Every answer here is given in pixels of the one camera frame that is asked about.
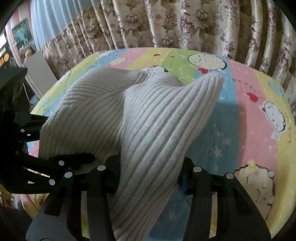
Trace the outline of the colourful cartoon quilt bed cover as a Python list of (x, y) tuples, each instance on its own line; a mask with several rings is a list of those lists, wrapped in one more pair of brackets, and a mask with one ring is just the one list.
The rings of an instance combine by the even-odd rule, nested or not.
[[(200, 53), (168, 48), (100, 51), (69, 70), (40, 99), (33, 114), (50, 116), (68, 88), (97, 66), (170, 72), (188, 84), (213, 67), (193, 62)], [(293, 222), (295, 122), (281, 86), (271, 77), (221, 58), (224, 84), (214, 112), (187, 156), (206, 171), (232, 172), (275, 237)]]

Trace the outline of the teal wall picture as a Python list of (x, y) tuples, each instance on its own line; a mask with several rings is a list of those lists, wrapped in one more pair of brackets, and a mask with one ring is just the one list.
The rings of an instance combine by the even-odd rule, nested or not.
[(19, 24), (13, 27), (12, 33), (18, 51), (24, 49), (30, 42), (33, 41), (28, 19), (22, 20)]

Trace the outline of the white ribbed knit sweater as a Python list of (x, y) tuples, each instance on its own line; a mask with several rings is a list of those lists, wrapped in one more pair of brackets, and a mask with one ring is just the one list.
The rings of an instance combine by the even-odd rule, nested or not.
[(119, 187), (108, 201), (117, 240), (145, 240), (175, 190), (185, 153), (223, 86), (219, 73), (190, 84), (176, 76), (97, 67), (81, 76), (41, 129), (39, 157), (120, 154)]

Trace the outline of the dark screen appliance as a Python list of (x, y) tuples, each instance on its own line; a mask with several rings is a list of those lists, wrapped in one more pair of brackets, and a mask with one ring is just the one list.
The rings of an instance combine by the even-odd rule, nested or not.
[(1, 52), (0, 52), (0, 68), (17, 67), (16, 61), (13, 58), (13, 54), (10, 50), (9, 43), (7, 41), (6, 32), (1, 33)]

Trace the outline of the floral beige curtain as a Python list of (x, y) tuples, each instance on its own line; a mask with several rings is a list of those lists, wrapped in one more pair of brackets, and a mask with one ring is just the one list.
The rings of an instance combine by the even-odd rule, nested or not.
[(57, 78), (101, 50), (195, 50), (271, 76), (295, 110), (295, 29), (274, 1), (32, 1), (30, 12)]

